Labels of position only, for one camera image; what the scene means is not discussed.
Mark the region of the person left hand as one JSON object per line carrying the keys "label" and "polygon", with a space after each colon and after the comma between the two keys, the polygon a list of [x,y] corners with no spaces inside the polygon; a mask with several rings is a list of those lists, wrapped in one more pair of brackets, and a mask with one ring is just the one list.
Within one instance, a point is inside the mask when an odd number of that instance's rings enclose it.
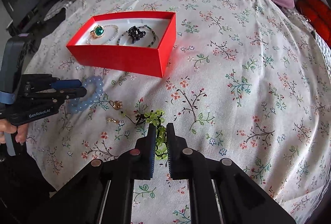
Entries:
{"label": "person left hand", "polygon": [[10,122],[5,119],[0,120],[0,143],[4,144],[5,133],[13,134],[16,133],[15,140],[18,143],[24,143],[28,136],[28,124],[24,124],[21,126],[14,126]]}

